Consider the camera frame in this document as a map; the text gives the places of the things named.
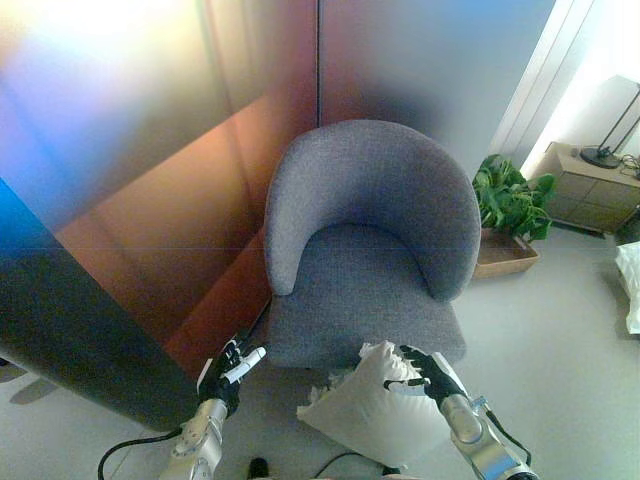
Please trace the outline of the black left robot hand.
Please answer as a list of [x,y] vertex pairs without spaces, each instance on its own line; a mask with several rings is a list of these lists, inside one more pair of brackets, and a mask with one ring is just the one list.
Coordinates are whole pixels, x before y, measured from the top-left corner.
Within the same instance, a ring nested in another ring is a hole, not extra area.
[[226,417],[233,415],[239,406],[241,380],[267,354],[263,345],[243,354],[243,341],[237,336],[229,340],[216,358],[209,358],[196,384],[200,402],[215,399],[226,407]]

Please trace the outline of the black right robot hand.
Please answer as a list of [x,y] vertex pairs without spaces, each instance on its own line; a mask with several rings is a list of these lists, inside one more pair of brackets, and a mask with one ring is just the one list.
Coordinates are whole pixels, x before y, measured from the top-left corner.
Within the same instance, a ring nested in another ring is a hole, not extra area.
[[387,391],[404,396],[426,396],[434,400],[438,408],[449,396],[468,397],[454,377],[455,371],[440,352],[427,354],[411,345],[400,345],[399,348],[402,360],[413,367],[418,376],[408,380],[386,379],[383,387]]

